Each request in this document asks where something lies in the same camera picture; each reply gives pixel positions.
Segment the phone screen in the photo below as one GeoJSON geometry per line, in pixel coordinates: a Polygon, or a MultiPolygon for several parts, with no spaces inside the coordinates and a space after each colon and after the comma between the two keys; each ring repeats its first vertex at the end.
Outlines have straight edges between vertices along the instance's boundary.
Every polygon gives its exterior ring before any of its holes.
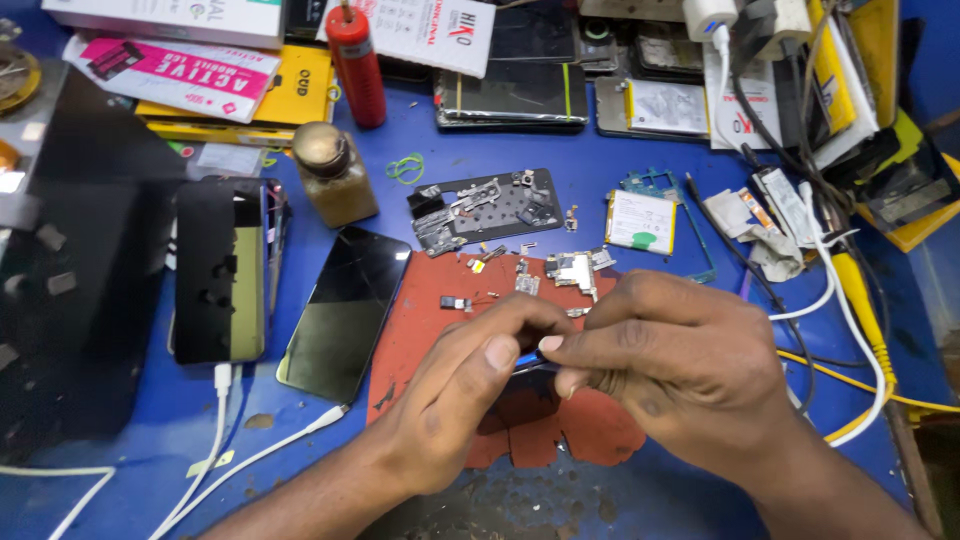
{"type": "Polygon", "coordinates": [[[343,228],[276,370],[277,380],[334,402],[352,402],[409,258],[405,242],[343,228]]]}

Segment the brass lid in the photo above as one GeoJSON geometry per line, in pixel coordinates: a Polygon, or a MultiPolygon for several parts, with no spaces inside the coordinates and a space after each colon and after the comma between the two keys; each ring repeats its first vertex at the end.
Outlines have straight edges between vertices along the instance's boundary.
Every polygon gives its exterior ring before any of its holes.
{"type": "Polygon", "coordinates": [[[293,139],[294,158],[321,178],[334,178],[347,168],[350,147],[347,137],[328,122],[307,122],[293,139]]]}

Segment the forearm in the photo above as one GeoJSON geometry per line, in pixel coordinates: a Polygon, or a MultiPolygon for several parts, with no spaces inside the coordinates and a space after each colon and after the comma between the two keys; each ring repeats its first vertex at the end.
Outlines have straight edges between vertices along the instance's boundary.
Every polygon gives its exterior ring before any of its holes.
{"type": "Polygon", "coordinates": [[[771,535],[898,540],[929,536],[866,474],[808,426],[779,455],[736,479],[754,499],[771,535]]]}
{"type": "Polygon", "coordinates": [[[382,450],[361,433],[276,491],[211,529],[203,540],[354,538],[407,495],[384,470],[382,450]]]}

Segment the blue workbench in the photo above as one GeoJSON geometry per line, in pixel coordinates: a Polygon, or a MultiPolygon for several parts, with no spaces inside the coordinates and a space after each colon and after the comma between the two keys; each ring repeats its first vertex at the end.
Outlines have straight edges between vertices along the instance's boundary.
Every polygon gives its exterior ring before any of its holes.
{"type": "MultiPolygon", "coordinates": [[[[749,172],[737,155],[713,153],[707,146],[698,144],[604,138],[594,131],[593,125],[578,135],[441,135],[434,126],[432,96],[427,86],[389,85],[387,103],[388,120],[377,130],[357,129],[346,103],[337,106],[335,123],[353,133],[372,173],[380,204],[379,215],[358,225],[415,246],[417,242],[405,201],[412,187],[383,174],[388,161],[399,160],[411,152],[419,152],[425,158],[425,173],[420,184],[548,168],[563,208],[579,206],[576,215],[580,229],[577,233],[557,229],[506,240],[510,249],[517,249],[520,242],[537,241],[538,247],[531,250],[531,256],[536,258],[600,245],[606,215],[604,195],[617,187],[628,171],[645,172],[648,167],[670,169],[678,178],[689,172],[704,196],[725,188],[742,187],[749,172]]],[[[235,370],[228,398],[224,445],[225,451],[235,451],[233,463],[300,430],[332,405],[281,385],[275,379],[278,359],[300,317],[335,232],[323,225],[306,200],[293,163],[281,154],[273,157],[278,158],[277,164],[264,169],[262,174],[284,181],[294,219],[281,270],[267,359],[235,370]],[[245,428],[245,422],[254,414],[271,415],[273,425],[265,429],[245,428]]],[[[696,209],[692,218],[704,232],[717,266],[717,280],[708,286],[737,290],[743,267],[726,251],[696,209]]],[[[614,269],[625,272],[631,268],[650,268],[682,276],[706,270],[707,261],[701,247],[687,226],[689,219],[685,212],[678,215],[673,257],[611,248],[618,261],[614,269]]],[[[468,245],[463,251],[477,253],[478,245],[468,245]]],[[[815,301],[825,283],[823,269],[817,267],[775,288],[787,307],[796,309],[815,301]]],[[[36,453],[31,459],[30,464],[38,467],[114,465],[118,468],[116,477],[67,532],[68,539],[146,538],[189,486],[192,479],[184,477],[187,468],[209,452],[216,417],[212,368],[181,367],[166,351],[173,285],[174,276],[168,273],[135,410],[124,431],[111,441],[64,443],[36,453]]],[[[914,283],[904,286],[916,288],[914,283]]],[[[768,304],[759,290],[753,292],[752,301],[768,304]]],[[[925,331],[924,336],[929,335],[929,326],[923,322],[905,324],[919,324],[917,332],[925,331]]],[[[801,328],[811,352],[838,359],[860,358],[835,301],[805,317],[801,328]]],[[[785,325],[777,324],[776,332],[779,344],[796,348],[785,325]]],[[[895,367],[897,347],[892,345],[895,367]]],[[[807,372],[797,364],[787,368],[787,379],[802,399],[806,393],[807,372]]],[[[935,366],[930,369],[936,372],[935,366]]],[[[838,371],[872,382],[869,369],[839,368],[838,371]]],[[[365,425],[368,386],[365,382],[354,409],[343,420],[264,458],[227,482],[168,537],[196,535],[237,506],[269,491],[350,440],[365,425]]],[[[928,387],[923,395],[911,397],[946,398],[946,394],[936,390],[936,384],[934,390],[928,387]]],[[[867,393],[819,376],[817,396],[809,414],[817,429],[827,433],[848,423],[870,403],[871,396],[867,393]]],[[[898,501],[909,505],[897,451],[885,422],[874,423],[841,451],[898,501]]],[[[204,485],[209,485],[226,469],[228,467],[212,471],[204,485]]],[[[94,478],[0,477],[0,536],[45,537],[94,481],[94,478]]],[[[498,507],[495,511],[501,523],[497,532],[507,538],[553,538],[550,534],[557,528],[564,530],[564,538],[755,538],[765,534],[742,491],[682,463],[649,440],[628,461],[613,468],[576,462],[570,458],[563,442],[558,447],[557,462],[545,469],[516,470],[507,457],[502,457],[487,471],[464,472],[455,486],[438,499],[408,504],[409,511],[393,520],[394,529],[384,525],[392,534],[378,537],[402,536],[417,522],[411,521],[417,511],[429,513],[433,523],[445,524],[457,518],[451,518],[448,515],[451,510],[447,508],[470,513],[498,507]],[[538,535],[545,531],[547,535],[538,535]],[[571,536],[573,531],[579,534],[571,536]]]]}

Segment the yellow box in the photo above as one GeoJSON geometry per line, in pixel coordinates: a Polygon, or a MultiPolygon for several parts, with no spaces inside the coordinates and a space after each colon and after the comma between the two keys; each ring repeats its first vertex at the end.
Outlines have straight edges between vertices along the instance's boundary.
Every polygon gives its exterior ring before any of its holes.
{"type": "Polygon", "coordinates": [[[330,86],[336,79],[330,52],[314,47],[284,45],[280,68],[250,124],[204,116],[188,110],[141,101],[136,114],[163,138],[228,142],[258,146],[290,146],[300,124],[330,121],[330,86]]]}

